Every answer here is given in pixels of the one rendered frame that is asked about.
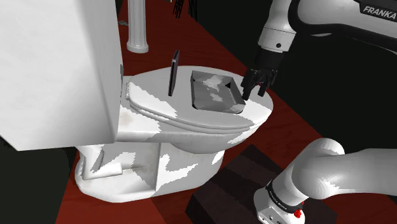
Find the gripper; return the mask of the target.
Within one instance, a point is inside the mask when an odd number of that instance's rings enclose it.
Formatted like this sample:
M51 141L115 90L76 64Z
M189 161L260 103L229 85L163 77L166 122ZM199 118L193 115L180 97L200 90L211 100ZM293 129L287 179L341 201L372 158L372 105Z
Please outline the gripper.
M284 58L284 53L278 53L260 48L256 54L254 63L256 69L247 69L241 87L243 88L242 98L247 101L252 89L259 85L258 95L263 97L268 87L274 83L277 70Z

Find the grey metal tray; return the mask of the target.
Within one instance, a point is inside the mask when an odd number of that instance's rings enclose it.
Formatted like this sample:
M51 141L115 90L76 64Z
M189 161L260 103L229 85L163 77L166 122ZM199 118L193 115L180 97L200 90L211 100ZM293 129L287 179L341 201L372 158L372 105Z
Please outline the grey metal tray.
M246 103L233 77L192 71L190 83L195 109L232 114L243 112Z

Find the black phone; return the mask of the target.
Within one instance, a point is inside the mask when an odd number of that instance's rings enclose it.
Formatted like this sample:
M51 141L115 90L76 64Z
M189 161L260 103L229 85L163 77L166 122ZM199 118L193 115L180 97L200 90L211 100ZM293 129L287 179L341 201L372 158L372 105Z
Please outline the black phone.
M170 78L169 78L169 89L168 89L168 96L173 95L173 91L176 85L176 76L178 71L178 64L179 64L179 55L180 51L176 50L174 56L171 61L171 70L170 70Z

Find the white toilet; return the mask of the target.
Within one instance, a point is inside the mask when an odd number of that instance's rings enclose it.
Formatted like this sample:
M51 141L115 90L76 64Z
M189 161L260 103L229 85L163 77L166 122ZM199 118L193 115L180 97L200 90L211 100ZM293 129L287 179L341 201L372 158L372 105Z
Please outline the white toilet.
M243 112L192 106L192 71L124 75L114 0L0 0L0 137L18 151L75 147L78 188L122 203L189 190L218 171L225 150L270 116L269 95Z

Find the white pedestal column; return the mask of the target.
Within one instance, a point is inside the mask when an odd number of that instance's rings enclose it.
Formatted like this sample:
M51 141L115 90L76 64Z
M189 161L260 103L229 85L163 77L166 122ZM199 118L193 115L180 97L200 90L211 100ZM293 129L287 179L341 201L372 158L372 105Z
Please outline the white pedestal column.
M146 4L145 0L128 0L129 39L127 50L133 53L148 53L146 40Z

